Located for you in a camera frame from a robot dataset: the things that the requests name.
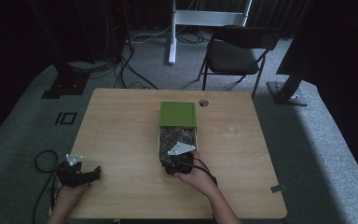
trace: cable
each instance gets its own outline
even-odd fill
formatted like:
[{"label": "cable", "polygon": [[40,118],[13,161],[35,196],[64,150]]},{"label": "cable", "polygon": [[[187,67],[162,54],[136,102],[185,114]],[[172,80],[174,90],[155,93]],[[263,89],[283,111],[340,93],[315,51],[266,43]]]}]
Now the cable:
[{"label": "cable", "polygon": [[200,161],[200,162],[202,163],[202,165],[204,165],[205,168],[206,168],[206,169],[208,170],[208,172],[209,172],[208,166],[206,166],[206,164],[205,164],[202,160],[200,160],[200,159],[198,159],[198,158],[193,158],[193,160]]},{"label": "cable", "polygon": [[74,65],[69,64],[69,66],[75,71],[75,72],[83,72],[83,73],[94,73],[94,72],[104,72],[104,71],[110,71],[112,68],[116,68],[115,61],[109,62],[109,63],[103,63],[101,65],[97,65],[94,67],[89,68],[82,68],[77,67]]},{"label": "cable", "polygon": [[190,167],[193,167],[193,168],[196,168],[196,169],[199,169],[199,170],[205,172],[205,174],[207,174],[212,179],[212,181],[215,183],[215,185],[217,186],[217,179],[216,179],[216,177],[214,177],[211,174],[211,172],[209,172],[208,168],[205,169],[205,168],[202,168],[202,167],[200,167],[198,165],[188,164],[188,163],[185,163],[185,162],[179,162],[179,164],[190,166]]},{"label": "cable", "polygon": [[[193,6],[193,4],[194,4],[195,1],[196,1],[196,0],[191,1],[190,5],[187,7],[186,10],[190,10],[190,8]],[[196,6],[195,6],[195,8],[194,8],[194,11],[196,11],[196,10],[198,9],[199,3],[200,3],[200,1],[197,0],[197,4],[196,4]],[[180,34],[182,31],[185,30],[186,27],[187,27],[187,25],[186,25],[182,30],[180,30],[179,32],[176,32],[176,33],[177,33],[177,34]],[[162,32],[157,33],[157,34],[138,34],[138,35],[135,35],[135,36],[131,37],[131,40],[133,40],[134,38],[136,38],[136,37],[138,37],[138,36],[142,36],[142,35],[152,35],[152,36],[149,37],[149,38],[147,38],[147,39],[144,40],[144,41],[141,41],[141,42],[132,42],[132,43],[133,43],[133,44],[143,44],[143,43],[145,43],[145,42],[147,42],[147,41],[149,41],[149,40],[151,40],[151,39],[153,39],[153,38],[156,38],[157,36],[164,35],[164,33],[165,33],[168,29],[170,29],[170,28],[171,28],[171,26],[167,27],[165,30],[163,30]]]},{"label": "cable", "polygon": [[153,88],[155,88],[156,90],[158,90],[158,87],[153,84],[151,81],[149,81],[147,78],[143,77],[141,74],[137,73],[135,70],[133,70],[133,68],[130,66],[129,61],[126,61],[123,58],[123,61],[126,63],[127,67],[133,72],[133,74],[135,74],[137,77],[141,78],[142,80],[144,80],[145,82],[147,82],[148,84],[150,84],[151,86],[153,86]]},{"label": "cable", "polygon": [[181,34],[181,35],[194,35],[197,40],[189,40],[189,39],[185,39],[179,36],[176,37],[176,39],[180,42],[186,43],[186,44],[200,44],[200,43],[204,43],[204,42],[209,42],[209,39],[205,38],[205,36],[199,32],[191,32],[191,33],[185,33],[185,34]]},{"label": "cable", "polygon": [[[52,153],[54,155],[54,166],[50,169],[50,170],[43,170],[39,167],[39,164],[38,164],[38,159],[41,155],[45,154],[45,153]],[[57,171],[57,164],[58,164],[58,155],[55,151],[53,150],[45,150],[45,151],[42,151],[40,152],[39,154],[36,155],[36,157],[34,158],[34,167],[36,168],[36,170],[38,170],[39,172],[42,172],[44,174],[50,174],[50,177],[48,178],[48,181],[46,182],[45,186],[43,187],[42,191],[40,192],[37,200],[36,200],[36,203],[34,204],[34,211],[33,211],[33,219],[32,219],[32,222],[35,224],[36,223],[36,210],[37,210],[37,206],[39,205],[39,202],[43,196],[43,193],[45,193],[46,191],[46,188],[48,187],[48,183],[50,183],[50,180],[51,178],[53,178],[53,182],[52,182],[52,187],[54,187],[54,182],[55,182],[55,174],[56,174],[56,171]],[[50,192],[50,202],[51,202],[51,195],[54,195],[54,188],[51,189],[51,192]]]},{"label": "cable", "polygon": [[115,88],[117,86],[118,83],[118,74],[117,74],[117,69],[115,69],[115,83],[113,84],[113,87]]},{"label": "cable", "polygon": [[140,82],[134,82],[134,83],[130,84],[129,89],[139,89],[139,88],[133,88],[133,86],[135,86],[135,85],[140,85],[140,86],[142,87],[141,89],[148,89],[148,90],[150,90],[150,88],[144,86],[144,84],[142,84],[142,83],[140,83]]},{"label": "cable", "polygon": [[126,86],[126,83],[124,82],[124,77],[123,77],[124,69],[127,67],[127,64],[130,61],[130,59],[132,58],[134,52],[135,51],[134,51],[133,47],[130,46],[130,53],[131,54],[129,56],[129,59],[126,61],[124,59],[124,57],[121,56],[121,59],[124,61],[124,64],[120,68],[120,73],[118,74],[117,81],[118,81],[118,84],[120,85],[120,87],[123,88],[123,89],[127,89],[127,86]]},{"label": "cable", "polygon": [[113,73],[113,72],[116,72],[116,67],[113,68],[112,70],[106,72],[106,73],[103,74],[103,75],[100,75],[100,76],[98,76],[98,77],[90,77],[89,79],[90,79],[90,80],[93,80],[93,79],[99,79],[99,78],[101,78],[101,77],[106,77],[106,76],[110,75],[110,74]]}]

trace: black chair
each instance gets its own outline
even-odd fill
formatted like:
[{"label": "black chair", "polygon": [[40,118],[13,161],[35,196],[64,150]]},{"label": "black chair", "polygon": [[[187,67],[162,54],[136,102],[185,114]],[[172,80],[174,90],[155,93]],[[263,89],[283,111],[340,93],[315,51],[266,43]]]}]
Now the black chair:
[{"label": "black chair", "polygon": [[[252,93],[252,98],[254,98],[263,72],[266,54],[275,49],[278,40],[278,31],[274,28],[247,28],[232,25],[219,28],[211,37],[197,78],[197,81],[200,81],[201,75],[204,75],[202,90],[205,91],[208,75],[242,76],[237,81],[239,83],[247,75],[254,75],[258,72]],[[256,57],[254,49],[263,49],[264,52]]]}]

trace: human arm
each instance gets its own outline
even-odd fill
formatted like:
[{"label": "human arm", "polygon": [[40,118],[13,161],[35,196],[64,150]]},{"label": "human arm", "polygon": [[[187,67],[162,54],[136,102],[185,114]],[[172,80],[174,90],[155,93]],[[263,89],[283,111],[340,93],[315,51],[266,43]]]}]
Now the human arm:
[{"label": "human arm", "polygon": [[[193,152],[195,158],[193,164],[206,169],[205,165],[199,161],[200,154]],[[191,187],[205,195],[211,205],[214,218],[219,224],[239,224],[240,220],[228,204],[225,196],[213,182],[211,177],[201,169],[193,168],[189,174],[174,174],[180,180],[186,182]]]},{"label": "human arm", "polygon": [[83,192],[89,184],[78,186],[74,189],[63,186],[56,197],[54,209],[51,212],[48,224],[64,224],[76,203],[81,199]]}]

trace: small round object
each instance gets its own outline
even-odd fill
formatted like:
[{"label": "small round object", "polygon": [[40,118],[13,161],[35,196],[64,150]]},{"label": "small round object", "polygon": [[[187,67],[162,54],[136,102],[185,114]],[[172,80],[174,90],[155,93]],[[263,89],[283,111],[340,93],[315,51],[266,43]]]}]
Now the small round object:
[{"label": "small round object", "polygon": [[199,100],[199,105],[202,107],[208,106],[209,102],[205,99]]}]

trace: table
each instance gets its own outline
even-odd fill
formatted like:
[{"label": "table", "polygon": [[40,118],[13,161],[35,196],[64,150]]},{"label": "table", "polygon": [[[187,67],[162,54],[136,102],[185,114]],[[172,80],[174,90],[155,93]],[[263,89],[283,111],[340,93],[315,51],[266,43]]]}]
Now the table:
[{"label": "table", "polygon": [[[207,100],[207,106],[199,105]],[[158,160],[160,102],[197,104],[201,159],[239,218],[281,218],[286,208],[247,92],[97,89],[72,156],[101,165],[74,218],[211,218],[206,197],[167,175]]]},{"label": "table", "polygon": [[176,0],[172,0],[172,37],[169,64],[175,64],[176,57],[176,25],[201,26],[245,26],[252,0],[247,0],[243,13],[219,11],[176,10]]}]

